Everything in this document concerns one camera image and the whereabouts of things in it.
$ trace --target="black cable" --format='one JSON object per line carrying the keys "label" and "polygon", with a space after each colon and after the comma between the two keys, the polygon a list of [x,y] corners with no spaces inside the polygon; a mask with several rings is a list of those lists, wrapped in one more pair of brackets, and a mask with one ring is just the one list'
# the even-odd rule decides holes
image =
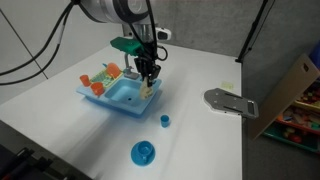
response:
{"label": "black cable", "polygon": [[259,37],[259,35],[260,35],[260,32],[261,32],[261,30],[262,30],[262,28],[263,28],[263,25],[264,25],[264,23],[266,22],[266,20],[267,20],[267,18],[268,18],[268,16],[269,16],[269,13],[270,13],[270,11],[272,10],[273,5],[275,4],[275,2],[276,2],[276,0],[273,0],[273,2],[272,2],[272,4],[271,4],[271,6],[270,6],[270,8],[269,8],[269,10],[268,10],[268,12],[267,12],[267,14],[266,14],[265,18],[263,19],[263,22],[261,23],[260,29],[259,29],[259,31],[257,32],[256,37],[254,38],[254,40],[253,40],[253,42],[252,42],[251,46],[248,48],[248,51],[247,51],[247,52],[246,52],[246,54],[243,56],[243,58],[245,58],[245,57],[246,57],[246,55],[248,55],[248,54],[251,52],[251,50],[252,50],[252,48],[253,48],[254,44],[256,43],[256,41],[257,41],[257,39],[258,39],[258,37]]}
{"label": "black cable", "polygon": [[[22,38],[19,36],[18,32],[16,31],[16,29],[13,27],[13,25],[11,24],[11,22],[9,21],[9,19],[7,18],[7,16],[2,12],[1,8],[0,8],[0,13],[3,15],[4,19],[7,21],[7,23],[9,24],[9,26],[11,27],[11,29],[13,30],[13,32],[16,34],[16,36],[18,37],[19,41],[21,42],[21,44],[23,45],[23,47],[27,50],[27,52],[29,53],[29,55],[31,56],[31,58],[33,58],[32,53],[30,52],[29,48],[27,47],[27,45],[22,41]],[[36,65],[38,66],[39,69],[41,69],[38,61],[34,61],[36,63]],[[46,73],[42,73],[44,75],[44,77],[46,79],[49,79],[48,76],[46,75]]]}
{"label": "black cable", "polygon": [[40,71],[38,71],[37,73],[35,73],[35,74],[33,74],[33,75],[29,76],[29,77],[26,77],[24,79],[20,79],[20,80],[17,80],[17,81],[0,83],[0,86],[12,85],[12,84],[17,84],[17,83],[21,83],[21,82],[27,81],[29,79],[32,79],[32,78],[38,76],[39,74],[41,74],[43,71],[45,71],[50,66],[50,64],[52,63],[52,61],[54,60],[54,58],[56,57],[56,55],[57,55],[57,53],[59,51],[62,35],[63,35],[63,32],[64,32],[64,27],[65,27],[65,25],[67,23],[67,20],[68,20],[68,17],[69,17],[69,14],[70,14],[71,10],[72,10],[73,5],[74,5],[73,3],[71,3],[71,6],[70,6],[70,4],[68,5],[67,13],[66,13],[66,15],[64,17],[64,21],[63,21],[63,24],[62,24],[62,27],[61,27],[61,34],[60,34],[60,37],[59,37],[59,42],[58,42],[58,44],[56,46],[56,49],[55,49],[53,55],[51,56],[50,60],[48,61],[48,63]]}
{"label": "black cable", "polygon": [[152,35],[153,35],[153,43],[154,43],[154,56],[157,56],[157,35],[156,35],[156,25],[154,23],[153,12],[151,8],[150,0],[146,0],[148,6],[149,17],[151,21]]}
{"label": "black cable", "polygon": [[159,57],[158,57],[158,59],[159,59],[160,61],[165,61],[165,60],[168,58],[168,51],[167,51],[167,49],[164,48],[163,46],[160,46],[160,45],[158,45],[158,48],[164,50],[164,52],[166,53],[166,56],[165,56],[163,59],[162,59],[162,58],[159,58]]}
{"label": "black cable", "polygon": [[63,17],[66,15],[66,13],[68,13],[68,11],[71,11],[70,8],[73,7],[73,2],[69,3],[69,5],[65,8],[65,10],[62,12],[62,14],[60,15],[56,25],[54,26],[49,38],[47,39],[45,45],[42,47],[42,49],[34,56],[32,57],[29,61],[21,64],[20,66],[17,66],[13,69],[10,69],[10,70],[7,70],[7,71],[4,71],[4,72],[0,72],[0,76],[3,76],[3,75],[6,75],[6,74],[9,74],[9,73],[12,73],[12,72],[15,72],[23,67],[26,67],[27,65],[29,65],[30,63],[32,63],[33,61],[35,61],[48,47],[49,43],[51,42],[57,28],[59,27]]}
{"label": "black cable", "polygon": [[136,37],[136,39],[137,39],[137,40],[139,41],[139,43],[143,46],[143,48],[146,50],[146,52],[147,52],[148,54],[151,54],[151,53],[150,53],[150,50],[147,48],[147,46],[145,45],[145,43],[142,42],[140,36],[138,35],[137,31],[134,29],[133,25],[132,25],[132,24],[129,24],[129,27],[130,27],[132,33],[134,34],[134,36]]}

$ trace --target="black bar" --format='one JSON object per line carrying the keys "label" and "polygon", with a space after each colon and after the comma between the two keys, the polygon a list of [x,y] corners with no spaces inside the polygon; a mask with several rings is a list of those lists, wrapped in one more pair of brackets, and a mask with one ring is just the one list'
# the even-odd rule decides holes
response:
{"label": "black bar", "polygon": [[243,47],[241,49],[241,52],[240,52],[240,55],[239,55],[238,59],[236,59],[236,62],[243,63],[243,57],[244,57],[244,55],[245,55],[245,53],[246,53],[246,51],[248,49],[249,43],[250,43],[250,41],[252,39],[252,36],[254,35],[254,33],[255,33],[258,25],[259,25],[262,13],[263,13],[264,9],[266,8],[266,5],[267,5],[268,1],[269,0],[263,0],[263,3],[261,5],[261,7],[260,7],[258,15],[257,15],[256,19],[254,20],[254,22],[252,23],[252,27],[250,29],[250,32],[249,32],[249,34],[247,36],[247,39],[246,39],[246,41],[245,41],[245,43],[244,43],[244,45],[243,45]]}
{"label": "black bar", "polygon": [[7,164],[0,169],[0,179],[6,176],[9,172],[19,166],[22,162],[24,162],[27,158],[29,158],[34,153],[33,150],[29,150],[27,148],[23,148],[19,151]]}
{"label": "black bar", "polygon": [[41,157],[38,162],[33,165],[33,167],[37,168],[41,172],[44,172],[52,163],[53,161],[51,159]]}
{"label": "black bar", "polygon": [[31,170],[31,166],[28,164],[27,161],[24,161],[20,165],[15,167],[3,179],[10,179],[10,180],[20,179],[21,177],[23,177],[30,170]]}

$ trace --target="black metal frame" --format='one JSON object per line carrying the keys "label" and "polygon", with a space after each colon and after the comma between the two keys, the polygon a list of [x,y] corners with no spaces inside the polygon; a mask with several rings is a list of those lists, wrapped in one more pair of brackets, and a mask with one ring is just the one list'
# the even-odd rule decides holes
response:
{"label": "black metal frame", "polygon": [[261,20],[262,13],[263,13],[263,11],[265,10],[266,5],[268,4],[268,1],[269,1],[269,0],[263,0],[263,3],[262,3],[262,5],[261,5],[261,7],[260,7],[260,10],[259,10],[258,14],[257,14],[257,17],[256,17],[256,19],[254,20],[254,22],[252,23],[250,32],[249,32],[249,34],[248,34],[248,36],[247,36],[247,39],[246,39],[244,45],[242,46],[241,52],[240,52],[238,58],[236,59],[236,62],[238,62],[238,63],[243,63],[243,58],[244,58],[245,53],[246,53],[246,51],[247,51],[247,49],[248,49],[249,43],[251,42],[252,37],[253,37],[255,31],[257,30],[257,27],[258,27],[259,22],[260,22],[260,20]]}

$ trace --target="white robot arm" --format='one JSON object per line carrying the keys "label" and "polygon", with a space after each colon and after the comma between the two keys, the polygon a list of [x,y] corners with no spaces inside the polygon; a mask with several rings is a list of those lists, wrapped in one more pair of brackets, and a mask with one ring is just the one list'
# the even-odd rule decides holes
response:
{"label": "white robot arm", "polygon": [[96,22],[150,24],[145,0],[81,0],[79,6]]}
{"label": "white robot arm", "polygon": [[155,27],[151,8],[154,0],[78,0],[78,5],[93,21],[130,26],[143,50],[136,54],[137,70],[144,80],[147,79],[148,87],[152,86],[161,70],[155,61],[166,59],[158,57],[157,49],[165,49],[157,44],[157,40],[168,40],[171,37],[170,31]]}

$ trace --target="white table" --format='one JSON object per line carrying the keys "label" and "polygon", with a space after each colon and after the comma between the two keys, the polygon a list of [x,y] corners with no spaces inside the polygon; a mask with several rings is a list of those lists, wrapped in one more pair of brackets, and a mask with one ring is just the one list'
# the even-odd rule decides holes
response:
{"label": "white table", "polygon": [[[124,67],[123,54],[107,47],[0,106],[0,119],[91,178],[108,180],[242,179],[241,117],[210,110],[208,89],[233,84],[241,95],[235,58],[165,45],[160,91],[141,119],[92,104],[75,92],[79,76],[102,63]],[[171,126],[160,126],[168,114]],[[133,145],[153,143],[146,167],[130,158]]]}

